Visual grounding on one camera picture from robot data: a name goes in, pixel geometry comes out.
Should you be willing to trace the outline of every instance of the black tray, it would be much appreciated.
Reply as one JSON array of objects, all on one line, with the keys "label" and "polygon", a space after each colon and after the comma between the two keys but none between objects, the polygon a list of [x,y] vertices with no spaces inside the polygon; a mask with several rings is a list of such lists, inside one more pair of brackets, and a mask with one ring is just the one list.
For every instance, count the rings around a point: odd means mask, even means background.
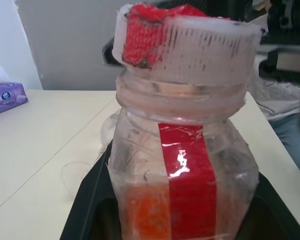
[{"label": "black tray", "polygon": [[[61,240],[120,240],[118,205],[107,162],[112,143],[83,179]],[[269,181],[259,185],[236,240],[300,240],[300,226]]]}]

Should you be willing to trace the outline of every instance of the red tape strip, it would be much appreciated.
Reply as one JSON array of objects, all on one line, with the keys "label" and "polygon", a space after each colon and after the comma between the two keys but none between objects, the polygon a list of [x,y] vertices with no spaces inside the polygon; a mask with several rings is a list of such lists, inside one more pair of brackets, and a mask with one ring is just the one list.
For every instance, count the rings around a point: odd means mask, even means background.
[{"label": "red tape strip", "polygon": [[202,126],[159,124],[169,178],[171,239],[213,237],[217,184]]}]

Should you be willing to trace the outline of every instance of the table surface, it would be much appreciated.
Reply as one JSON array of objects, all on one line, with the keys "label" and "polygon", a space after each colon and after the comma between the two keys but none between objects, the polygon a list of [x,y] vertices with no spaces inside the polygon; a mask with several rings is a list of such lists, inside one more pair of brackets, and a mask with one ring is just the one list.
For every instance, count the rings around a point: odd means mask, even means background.
[{"label": "table surface", "polygon": [[[29,103],[0,114],[0,240],[57,240],[74,201],[61,170],[95,162],[102,123],[120,106],[114,91],[26,93]],[[249,93],[231,120],[300,224],[300,171]]]}]

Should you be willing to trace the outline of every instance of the purple tissue box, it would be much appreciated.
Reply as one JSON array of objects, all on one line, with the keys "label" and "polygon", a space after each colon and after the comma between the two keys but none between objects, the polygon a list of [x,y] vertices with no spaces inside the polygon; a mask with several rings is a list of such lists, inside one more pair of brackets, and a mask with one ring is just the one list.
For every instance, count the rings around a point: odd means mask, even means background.
[{"label": "purple tissue box", "polygon": [[27,102],[28,98],[21,83],[0,82],[0,113]]}]

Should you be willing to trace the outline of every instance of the clear plastic jar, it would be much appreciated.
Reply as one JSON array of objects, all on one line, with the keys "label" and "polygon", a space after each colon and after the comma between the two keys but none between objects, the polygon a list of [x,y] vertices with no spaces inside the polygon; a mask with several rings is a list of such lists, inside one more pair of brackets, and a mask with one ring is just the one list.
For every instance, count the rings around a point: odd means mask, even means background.
[{"label": "clear plastic jar", "polygon": [[[124,16],[113,49],[120,61]],[[150,69],[123,61],[127,70],[116,82],[122,110],[108,169],[122,239],[234,240],[259,175],[229,120],[245,103],[254,31],[198,17],[164,27],[175,44],[167,36]]]}]

